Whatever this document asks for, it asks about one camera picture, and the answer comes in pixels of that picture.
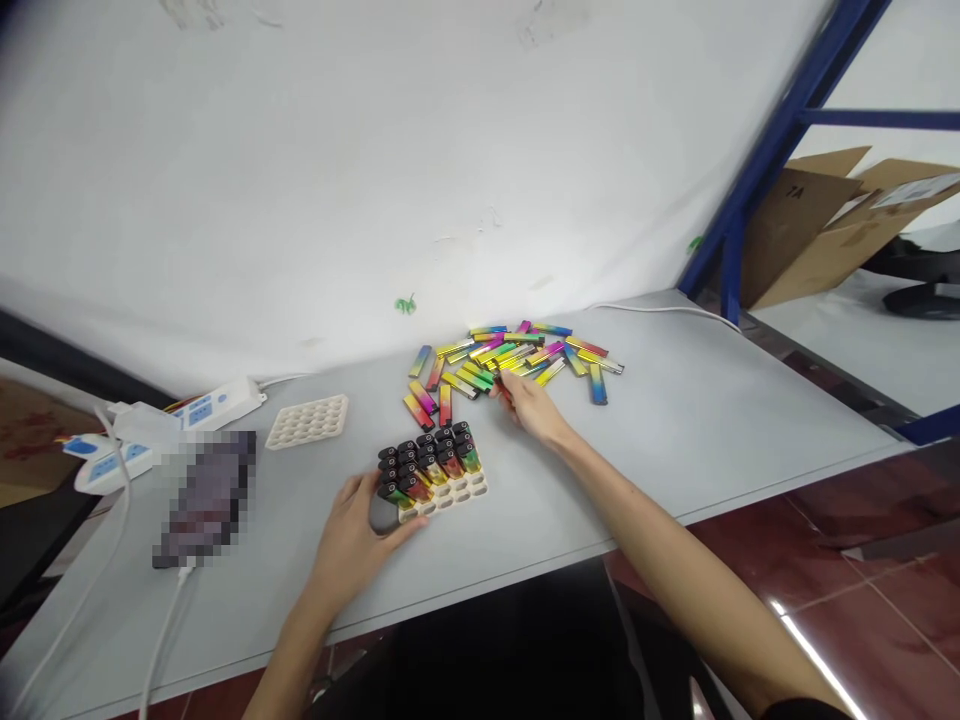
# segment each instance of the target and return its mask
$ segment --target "left hand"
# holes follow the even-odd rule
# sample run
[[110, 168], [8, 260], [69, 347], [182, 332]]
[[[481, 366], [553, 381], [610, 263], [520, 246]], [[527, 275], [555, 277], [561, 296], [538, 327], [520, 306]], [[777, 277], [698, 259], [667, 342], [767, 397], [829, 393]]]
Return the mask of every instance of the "left hand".
[[366, 589], [397, 548], [427, 525], [427, 518], [419, 517], [389, 535], [377, 535], [370, 527], [370, 502], [378, 477], [374, 470], [348, 479], [323, 528], [304, 595], [315, 593], [331, 620]]

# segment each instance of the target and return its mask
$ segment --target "white wall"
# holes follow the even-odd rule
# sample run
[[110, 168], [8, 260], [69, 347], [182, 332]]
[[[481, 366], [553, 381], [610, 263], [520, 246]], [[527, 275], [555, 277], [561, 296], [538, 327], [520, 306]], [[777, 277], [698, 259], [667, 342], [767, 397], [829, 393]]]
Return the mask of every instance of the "white wall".
[[[960, 3], [893, 0], [826, 104], [828, 108], [960, 109]], [[854, 170], [898, 157], [960, 166], [960, 133], [816, 126], [795, 157], [872, 145]], [[960, 219], [960, 196], [931, 208], [906, 232]]]
[[178, 395], [674, 285], [827, 1], [237, 3], [0, 49], [0, 306]]

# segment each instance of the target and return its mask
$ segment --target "power cord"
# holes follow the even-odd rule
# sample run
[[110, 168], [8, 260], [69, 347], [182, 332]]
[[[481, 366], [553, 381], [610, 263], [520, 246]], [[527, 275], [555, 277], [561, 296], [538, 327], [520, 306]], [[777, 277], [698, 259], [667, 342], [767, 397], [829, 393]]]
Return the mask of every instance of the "power cord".
[[631, 312], [685, 312], [685, 313], [688, 313], [689, 315], [703, 315], [704, 317], [708, 317], [711, 320], [719, 320], [727, 327], [733, 330], [736, 330], [738, 333], [743, 335], [743, 330], [738, 328], [736, 325], [734, 325], [732, 322], [727, 320], [725, 317], [721, 317], [720, 315], [715, 315], [709, 310], [704, 310], [703, 308], [692, 308], [692, 307], [636, 308], [636, 307], [630, 307], [629, 305], [614, 305], [613, 303], [594, 303], [593, 305], [588, 307], [587, 310], [593, 310], [594, 308], [598, 308], [598, 307], [609, 307], [609, 308], [613, 308], [614, 310], [629, 310]]
[[147, 708], [150, 706], [150, 686], [153, 684], [153, 674], [157, 670], [157, 660], [160, 658], [160, 650], [163, 648], [163, 641], [170, 630], [170, 623], [173, 621], [174, 611], [177, 609], [177, 601], [180, 599], [180, 592], [183, 586], [187, 584], [187, 578], [197, 566], [195, 557], [189, 558], [189, 565], [180, 568], [177, 573], [177, 589], [173, 592], [173, 600], [170, 603], [170, 609], [167, 610], [167, 617], [164, 618], [163, 627], [160, 629], [160, 637], [157, 638], [157, 644], [153, 648], [153, 655], [150, 657], [150, 666], [147, 668], [147, 677], [143, 681], [143, 691], [140, 693], [140, 711], [139, 720], [147, 720]]
[[83, 595], [80, 596], [80, 601], [77, 603], [76, 607], [74, 607], [73, 612], [70, 613], [70, 617], [67, 618], [67, 622], [64, 624], [56, 639], [53, 641], [50, 649], [47, 650], [46, 654], [40, 660], [40, 664], [37, 665], [36, 669], [33, 671], [33, 674], [31, 674], [27, 679], [27, 684], [23, 686], [23, 690], [21, 690], [20, 694], [17, 696], [17, 700], [13, 704], [13, 709], [10, 711], [11, 717], [16, 716], [17, 710], [20, 709], [23, 701], [26, 700], [27, 695], [33, 688], [33, 685], [40, 676], [40, 673], [43, 672], [43, 668], [46, 667], [47, 663], [50, 661], [50, 658], [53, 657], [54, 652], [56, 652], [57, 648], [60, 646], [60, 643], [63, 642], [63, 638], [70, 629], [70, 626], [73, 624], [73, 621], [77, 619], [80, 611], [83, 610], [83, 606], [86, 604], [87, 598], [90, 597], [90, 593], [93, 591], [93, 586], [97, 584], [100, 576], [103, 575], [104, 570], [107, 569], [107, 566], [113, 561], [114, 555], [117, 554], [117, 549], [120, 547], [120, 540], [123, 538], [123, 533], [127, 528], [127, 517], [130, 515], [130, 473], [127, 471], [127, 463], [123, 459], [123, 453], [120, 451], [120, 441], [117, 440], [117, 435], [113, 430], [113, 424], [107, 420], [100, 408], [94, 407], [93, 411], [100, 422], [103, 423], [103, 427], [107, 431], [107, 437], [113, 444], [113, 452], [116, 454], [117, 461], [120, 466], [120, 476], [123, 478], [123, 505], [120, 508], [120, 526], [117, 528], [116, 535], [114, 535], [113, 547], [110, 548], [110, 552], [107, 554], [107, 559], [104, 560], [103, 565], [100, 566], [100, 569], [97, 570], [96, 574], [93, 576], [93, 579], [90, 580], [90, 583], [87, 585], [87, 589], [84, 590]]
[[288, 380], [296, 380], [297, 378], [307, 377], [309, 375], [315, 375], [316, 373], [300, 373], [299, 375], [287, 375], [282, 378], [275, 378], [274, 380], [266, 380], [259, 384], [260, 392], [263, 392], [271, 385], [279, 385], [282, 382], [287, 382]]

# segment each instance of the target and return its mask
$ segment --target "red tile floor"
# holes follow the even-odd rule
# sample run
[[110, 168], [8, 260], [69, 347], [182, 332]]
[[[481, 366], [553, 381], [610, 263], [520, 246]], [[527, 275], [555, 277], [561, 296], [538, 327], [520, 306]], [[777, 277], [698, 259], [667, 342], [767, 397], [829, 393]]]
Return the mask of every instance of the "red tile floor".
[[[870, 720], [945, 718], [960, 707], [960, 548], [910, 561], [836, 549], [960, 512], [960, 442], [860, 468], [691, 526], [819, 654]], [[649, 595], [619, 551], [618, 581]], [[318, 677], [343, 671], [380, 633], [338, 644]], [[240, 718], [262, 671], [155, 706], [157, 720]], [[124, 715], [124, 719], [134, 717]]]

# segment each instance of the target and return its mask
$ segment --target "green paint mark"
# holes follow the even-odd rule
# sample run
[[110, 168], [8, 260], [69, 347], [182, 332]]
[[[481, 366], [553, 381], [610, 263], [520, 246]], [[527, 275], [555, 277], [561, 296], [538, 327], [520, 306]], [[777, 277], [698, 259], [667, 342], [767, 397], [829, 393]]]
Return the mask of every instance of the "green paint mark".
[[411, 293], [409, 300], [397, 298], [397, 301], [393, 304], [393, 306], [403, 315], [413, 315], [417, 311], [417, 304], [413, 301], [413, 296], [415, 294], [416, 293]]

